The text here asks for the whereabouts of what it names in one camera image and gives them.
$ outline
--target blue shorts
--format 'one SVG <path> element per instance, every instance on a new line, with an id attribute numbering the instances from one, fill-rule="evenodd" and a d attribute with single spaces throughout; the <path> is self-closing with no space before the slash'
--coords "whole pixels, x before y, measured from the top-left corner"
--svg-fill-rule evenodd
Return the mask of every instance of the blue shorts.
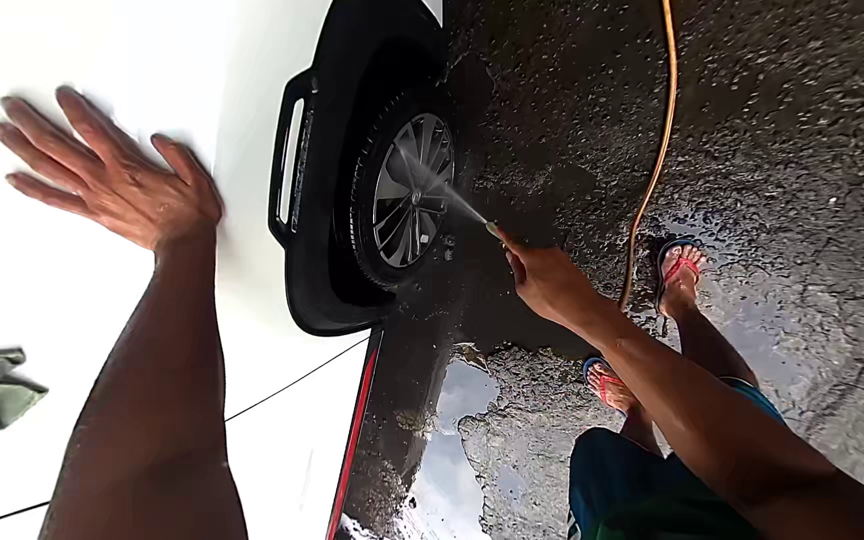
<path id="1" fill-rule="evenodd" d="M 752 400 L 762 411 L 785 424 L 782 415 L 759 388 L 730 376 L 722 382 Z M 735 512 L 714 495 L 675 453 L 663 458 L 604 427 L 593 427 L 579 436 L 572 449 L 568 479 L 569 532 L 596 531 L 606 516 L 671 491 L 687 493 L 694 500 L 718 501 L 716 512 Z M 730 518 L 740 520 L 738 514 Z"/>

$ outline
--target fingers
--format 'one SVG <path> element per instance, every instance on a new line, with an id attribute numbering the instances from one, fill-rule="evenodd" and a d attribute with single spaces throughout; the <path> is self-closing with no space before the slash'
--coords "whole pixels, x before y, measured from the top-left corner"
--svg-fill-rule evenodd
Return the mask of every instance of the fingers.
<path id="1" fill-rule="evenodd" d="M 42 150 L 36 148 L 16 126 L 0 123 L 0 141 L 14 152 L 31 170 L 55 182 L 66 190 L 80 193 L 87 190 L 86 182 Z"/>
<path id="2" fill-rule="evenodd" d="M 13 188 L 36 201 L 72 214 L 91 217 L 89 207 L 78 195 L 55 189 L 24 173 L 11 173 L 6 175 L 6 180 Z"/>
<path id="3" fill-rule="evenodd" d="M 498 233 L 498 236 L 502 239 L 502 242 L 509 248 L 509 251 L 516 254 L 517 256 L 521 256 L 524 254 L 527 249 L 522 242 L 517 240 L 511 234 L 503 230 L 501 227 L 496 227 L 495 231 Z"/>
<path id="4" fill-rule="evenodd" d="M 72 128 L 103 160 L 114 159 L 126 152 L 139 154 L 136 141 L 70 86 L 59 86 L 55 100 Z"/>
<path id="5" fill-rule="evenodd" d="M 165 163 L 172 167 L 178 178 L 189 186 L 194 186 L 197 179 L 210 178 L 206 168 L 199 163 L 195 154 L 185 144 L 174 141 L 164 134 L 156 133 L 151 136 L 151 145 L 162 155 Z"/>
<path id="6" fill-rule="evenodd" d="M 53 126 L 30 104 L 15 97 L 4 97 L 1 103 L 8 119 L 35 148 L 76 173 L 79 178 L 92 178 L 103 167 L 95 153 Z"/>
<path id="7" fill-rule="evenodd" d="M 505 251 L 505 259 L 509 261 L 511 266 L 511 274 L 515 278 L 515 286 L 518 287 L 525 283 L 525 265 L 519 256 L 511 251 Z"/>

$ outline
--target car body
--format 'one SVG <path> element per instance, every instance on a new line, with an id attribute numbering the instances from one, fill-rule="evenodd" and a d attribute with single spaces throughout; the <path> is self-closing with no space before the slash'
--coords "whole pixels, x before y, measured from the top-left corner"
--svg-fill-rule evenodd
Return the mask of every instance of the car body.
<path id="1" fill-rule="evenodd" d="M 0 96 L 67 127 L 53 92 L 72 85 L 150 156 L 166 133 L 215 178 L 226 417 L 245 411 L 226 424 L 229 465 L 251 538 L 322 538 L 338 521 L 389 296 L 350 292 L 334 194 L 389 90 L 375 74 L 409 56 L 424 59 L 403 77 L 426 76 L 442 17 L 435 0 L 0 0 Z M 22 347 L 23 375 L 50 393 L 0 431 L 0 515 L 51 496 L 153 269 L 149 251 L 12 190 L 12 170 L 27 167 L 0 145 L 0 349 Z M 43 511 L 0 521 L 0 537 L 34 537 Z"/>

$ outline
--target hose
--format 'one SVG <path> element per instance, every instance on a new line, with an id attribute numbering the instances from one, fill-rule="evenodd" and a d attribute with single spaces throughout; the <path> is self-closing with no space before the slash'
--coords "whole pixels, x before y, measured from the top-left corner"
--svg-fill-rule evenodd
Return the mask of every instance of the hose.
<path id="1" fill-rule="evenodd" d="M 661 2 L 662 11 L 665 16 L 665 37 L 669 48 L 669 101 L 665 108 L 665 128 L 662 132 L 661 143 L 658 145 L 658 158 L 655 160 L 652 178 L 649 179 L 649 185 L 645 188 L 645 195 L 642 196 L 642 204 L 638 207 L 635 219 L 631 221 L 631 226 L 629 227 L 629 251 L 625 261 L 625 285 L 622 287 L 622 295 L 618 299 L 618 309 L 622 312 L 625 312 L 626 305 L 629 303 L 629 293 L 632 291 L 632 277 L 636 270 L 636 235 L 639 233 L 639 224 L 642 222 L 642 215 L 645 215 L 645 208 L 649 205 L 649 199 L 652 197 L 656 184 L 659 183 L 659 176 L 662 174 L 663 164 L 666 162 L 666 151 L 669 147 L 669 138 L 672 136 L 672 117 L 675 117 L 675 94 L 679 89 L 679 62 L 676 55 L 675 27 L 672 26 L 672 6 L 669 6 L 669 0 L 661 0 Z"/>

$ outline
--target wet pavement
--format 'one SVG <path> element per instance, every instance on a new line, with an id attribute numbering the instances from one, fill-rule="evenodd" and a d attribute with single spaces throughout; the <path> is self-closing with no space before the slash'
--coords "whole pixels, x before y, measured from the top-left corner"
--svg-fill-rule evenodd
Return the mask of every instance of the wet pavement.
<path id="1" fill-rule="evenodd" d="M 658 0 L 446 5 L 460 190 L 530 243 L 563 245 L 618 297 L 665 112 Z M 678 345 L 651 306 L 651 257 L 669 237 L 699 240 L 703 311 L 792 429 L 864 483 L 864 0 L 674 10 L 678 112 L 632 317 Z M 422 537 L 403 523 L 434 521 L 428 485 L 453 474 L 449 489 L 472 479 L 479 492 L 439 538 L 475 537 L 470 516 L 492 539 L 564 537 L 572 442 L 618 416 L 582 385 L 589 346 L 515 296 L 496 240 L 460 216 L 447 231 L 388 321 L 346 522 Z"/>

